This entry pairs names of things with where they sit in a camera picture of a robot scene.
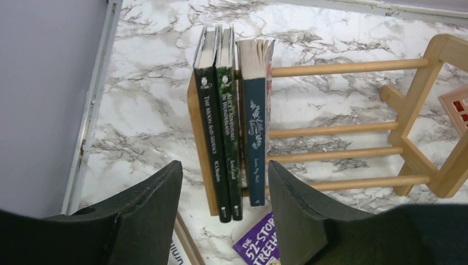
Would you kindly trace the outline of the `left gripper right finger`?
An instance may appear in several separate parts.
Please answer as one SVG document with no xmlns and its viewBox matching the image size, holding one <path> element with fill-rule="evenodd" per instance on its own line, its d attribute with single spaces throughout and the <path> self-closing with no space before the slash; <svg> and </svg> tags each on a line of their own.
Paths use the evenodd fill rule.
<svg viewBox="0 0 468 265">
<path fill-rule="evenodd" d="M 466 264 L 467 205 L 404 204 L 371 214 L 268 165 L 282 264 Z"/>
</svg>

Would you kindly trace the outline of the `black moon and sixpence book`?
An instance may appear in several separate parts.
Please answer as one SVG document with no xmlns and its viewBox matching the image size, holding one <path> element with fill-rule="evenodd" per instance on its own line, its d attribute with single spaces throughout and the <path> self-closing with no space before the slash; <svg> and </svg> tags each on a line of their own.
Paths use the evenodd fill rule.
<svg viewBox="0 0 468 265">
<path fill-rule="evenodd" d="M 232 220 L 232 214 L 215 68 L 216 54 L 221 44 L 221 29 L 221 24 L 216 24 L 213 28 L 203 27 L 193 68 L 219 219 L 222 223 L 228 223 Z"/>
</svg>

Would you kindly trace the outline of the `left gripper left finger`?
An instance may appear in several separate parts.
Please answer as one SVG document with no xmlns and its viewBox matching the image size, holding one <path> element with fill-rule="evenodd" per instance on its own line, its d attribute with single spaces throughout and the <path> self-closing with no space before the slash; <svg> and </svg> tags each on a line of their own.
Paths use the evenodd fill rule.
<svg viewBox="0 0 468 265">
<path fill-rule="evenodd" d="M 167 264 L 183 168 L 146 180 L 72 215 L 1 211 L 2 264 Z"/>
</svg>

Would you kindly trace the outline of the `floral little women book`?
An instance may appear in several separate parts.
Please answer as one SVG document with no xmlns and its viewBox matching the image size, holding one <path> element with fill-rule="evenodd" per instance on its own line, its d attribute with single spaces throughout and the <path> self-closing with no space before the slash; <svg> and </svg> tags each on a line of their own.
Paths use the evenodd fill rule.
<svg viewBox="0 0 468 265">
<path fill-rule="evenodd" d="M 239 40 L 236 44 L 241 75 L 239 92 L 242 150 L 249 203 L 250 206 L 263 206 L 275 40 Z"/>
</svg>

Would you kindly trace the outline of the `wooden book rack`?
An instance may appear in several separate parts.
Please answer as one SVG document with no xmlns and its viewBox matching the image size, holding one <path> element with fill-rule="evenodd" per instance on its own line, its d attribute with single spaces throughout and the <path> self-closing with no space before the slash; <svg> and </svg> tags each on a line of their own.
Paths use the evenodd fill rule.
<svg viewBox="0 0 468 265">
<path fill-rule="evenodd" d="M 396 120 L 393 122 L 282 129 L 270 132 L 271 137 L 281 139 L 387 130 L 390 133 L 389 147 L 275 155 L 274 159 L 282 163 L 288 163 L 400 155 L 404 159 L 404 164 L 396 177 L 314 182 L 312 186 L 323 191 L 392 187 L 397 195 L 405 196 L 409 194 L 413 186 L 425 184 L 440 198 L 453 197 L 467 180 L 467 135 L 462 136 L 441 168 L 436 168 L 408 138 L 414 122 L 445 63 L 463 71 L 467 70 L 466 40 L 449 34 L 438 34 L 432 37 L 423 57 L 420 59 L 273 68 L 272 74 L 274 77 L 416 69 L 416 74 L 407 94 L 401 94 L 393 86 L 383 86 L 380 90 L 381 99 L 398 113 Z"/>
</svg>

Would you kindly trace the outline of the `green alice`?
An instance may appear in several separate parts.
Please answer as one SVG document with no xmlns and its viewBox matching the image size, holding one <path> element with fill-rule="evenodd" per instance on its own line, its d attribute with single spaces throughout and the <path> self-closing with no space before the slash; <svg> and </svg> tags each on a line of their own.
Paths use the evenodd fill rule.
<svg viewBox="0 0 468 265">
<path fill-rule="evenodd" d="M 232 219 L 240 221 L 243 219 L 243 200 L 241 194 L 241 154 L 233 25 L 230 25 L 228 28 L 219 27 L 219 33 L 220 41 L 217 44 L 215 67 L 230 195 L 230 210 Z"/>
</svg>

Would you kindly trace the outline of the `white furniture book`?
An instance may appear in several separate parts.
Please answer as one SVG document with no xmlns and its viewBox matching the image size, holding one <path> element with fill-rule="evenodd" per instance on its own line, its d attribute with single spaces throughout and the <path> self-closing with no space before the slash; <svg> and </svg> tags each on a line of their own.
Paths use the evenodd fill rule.
<svg viewBox="0 0 468 265">
<path fill-rule="evenodd" d="M 174 232 L 169 248 L 168 264 L 205 265 L 205 262 L 179 212 L 176 214 Z"/>
</svg>

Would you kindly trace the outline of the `orange plastic file organizer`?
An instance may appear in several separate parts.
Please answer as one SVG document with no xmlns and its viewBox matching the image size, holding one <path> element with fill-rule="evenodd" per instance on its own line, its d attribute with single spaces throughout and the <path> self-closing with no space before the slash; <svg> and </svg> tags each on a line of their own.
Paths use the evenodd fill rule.
<svg viewBox="0 0 468 265">
<path fill-rule="evenodd" d="M 438 99 L 459 135 L 462 136 L 467 130 L 467 85 L 442 94 Z"/>
</svg>

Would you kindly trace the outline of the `purple 52-storey treehouse book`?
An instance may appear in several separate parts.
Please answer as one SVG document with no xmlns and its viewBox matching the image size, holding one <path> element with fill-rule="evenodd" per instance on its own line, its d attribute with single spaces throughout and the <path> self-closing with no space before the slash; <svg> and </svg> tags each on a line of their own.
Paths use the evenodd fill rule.
<svg viewBox="0 0 468 265">
<path fill-rule="evenodd" d="M 266 212 L 232 248 L 248 265 L 281 264 L 273 212 Z"/>
</svg>

